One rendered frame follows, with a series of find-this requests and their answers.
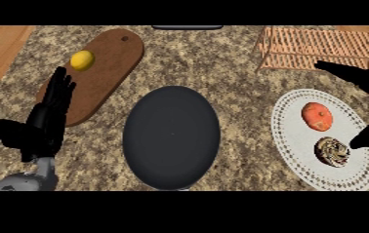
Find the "brown wooden cutting board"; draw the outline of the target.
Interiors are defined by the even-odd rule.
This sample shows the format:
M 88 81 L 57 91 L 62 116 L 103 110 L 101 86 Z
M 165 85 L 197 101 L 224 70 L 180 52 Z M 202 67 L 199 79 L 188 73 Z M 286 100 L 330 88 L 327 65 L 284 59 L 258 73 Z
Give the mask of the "brown wooden cutting board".
M 84 46 L 94 56 L 88 70 L 76 71 L 64 63 L 66 74 L 76 83 L 66 113 L 66 127 L 84 123 L 112 95 L 125 77 L 137 66 L 144 44 L 140 36 L 126 29 L 101 32 Z

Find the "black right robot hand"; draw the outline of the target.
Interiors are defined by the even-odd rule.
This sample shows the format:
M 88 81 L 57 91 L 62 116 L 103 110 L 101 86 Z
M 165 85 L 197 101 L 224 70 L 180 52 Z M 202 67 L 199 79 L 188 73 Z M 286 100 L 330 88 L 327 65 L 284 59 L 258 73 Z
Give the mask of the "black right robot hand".
M 314 63 L 314 67 L 320 70 L 327 71 L 340 80 L 354 84 L 358 89 L 369 95 L 369 69 L 361 69 L 355 66 L 326 62 L 321 60 Z M 351 149 L 369 147 L 369 125 L 352 138 L 348 145 Z

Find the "white lace placemat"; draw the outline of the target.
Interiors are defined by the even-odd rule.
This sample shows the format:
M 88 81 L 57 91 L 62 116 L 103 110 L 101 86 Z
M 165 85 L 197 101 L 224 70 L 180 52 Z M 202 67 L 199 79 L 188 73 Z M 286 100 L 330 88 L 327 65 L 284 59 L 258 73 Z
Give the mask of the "white lace placemat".
M 301 117 L 308 102 L 323 104 L 332 112 L 333 124 L 324 132 L 312 130 Z M 271 132 L 280 157 L 298 177 L 317 189 L 369 191 L 369 148 L 349 150 L 346 164 L 335 168 L 314 154 L 314 145 L 324 136 L 343 145 L 366 128 L 349 106 L 330 94 L 314 89 L 287 92 L 276 101 Z

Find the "orange squash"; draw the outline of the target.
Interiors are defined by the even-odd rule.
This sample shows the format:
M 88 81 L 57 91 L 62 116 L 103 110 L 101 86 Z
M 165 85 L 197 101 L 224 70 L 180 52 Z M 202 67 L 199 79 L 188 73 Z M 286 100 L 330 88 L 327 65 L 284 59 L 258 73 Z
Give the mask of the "orange squash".
M 308 102 L 301 109 L 301 117 L 307 126 L 324 132 L 333 124 L 333 115 L 329 108 L 318 102 Z

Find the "brown striped round vegetable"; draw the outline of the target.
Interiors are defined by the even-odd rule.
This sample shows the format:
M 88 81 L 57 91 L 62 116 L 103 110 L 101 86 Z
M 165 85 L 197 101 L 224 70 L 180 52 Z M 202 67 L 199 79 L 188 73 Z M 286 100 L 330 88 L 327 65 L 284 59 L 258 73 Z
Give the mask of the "brown striped round vegetable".
M 340 168 L 346 164 L 349 150 L 333 137 L 324 136 L 315 142 L 314 154 L 323 164 Z

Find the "wicker tiered shelf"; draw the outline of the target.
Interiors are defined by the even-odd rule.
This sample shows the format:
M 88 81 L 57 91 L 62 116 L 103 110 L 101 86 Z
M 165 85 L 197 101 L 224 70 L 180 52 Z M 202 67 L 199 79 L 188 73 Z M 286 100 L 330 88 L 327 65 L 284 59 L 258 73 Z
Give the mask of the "wicker tiered shelf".
M 261 69 L 314 70 L 314 63 L 329 61 L 369 69 L 369 33 L 265 26 L 253 51 Z

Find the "dark grey oval plate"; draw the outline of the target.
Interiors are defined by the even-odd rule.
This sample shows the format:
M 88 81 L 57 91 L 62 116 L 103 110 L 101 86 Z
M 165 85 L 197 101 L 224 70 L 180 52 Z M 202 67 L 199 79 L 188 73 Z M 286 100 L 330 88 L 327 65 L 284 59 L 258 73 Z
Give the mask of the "dark grey oval plate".
M 122 133 L 124 157 L 138 180 L 157 190 L 188 188 L 214 163 L 218 142 L 218 119 L 202 95 L 181 86 L 150 91 Z

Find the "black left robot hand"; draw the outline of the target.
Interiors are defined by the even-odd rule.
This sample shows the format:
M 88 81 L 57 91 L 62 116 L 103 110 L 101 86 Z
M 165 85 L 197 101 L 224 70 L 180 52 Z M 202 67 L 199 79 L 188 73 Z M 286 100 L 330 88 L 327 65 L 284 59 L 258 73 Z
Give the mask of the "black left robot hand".
M 51 75 L 41 102 L 32 107 L 25 123 L 0 119 L 0 142 L 20 150 L 22 161 L 53 157 L 60 149 L 66 113 L 76 83 L 57 67 Z

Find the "yellow lemon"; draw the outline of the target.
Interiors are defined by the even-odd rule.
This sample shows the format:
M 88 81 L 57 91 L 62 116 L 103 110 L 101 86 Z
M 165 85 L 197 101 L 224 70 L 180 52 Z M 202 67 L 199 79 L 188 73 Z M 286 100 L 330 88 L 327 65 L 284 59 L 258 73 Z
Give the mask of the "yellow lemon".
M 94 55 L 90 51 L 78 51 L 70 57 L 70 66 L 76 71 L 84 71 L 93 66 Z

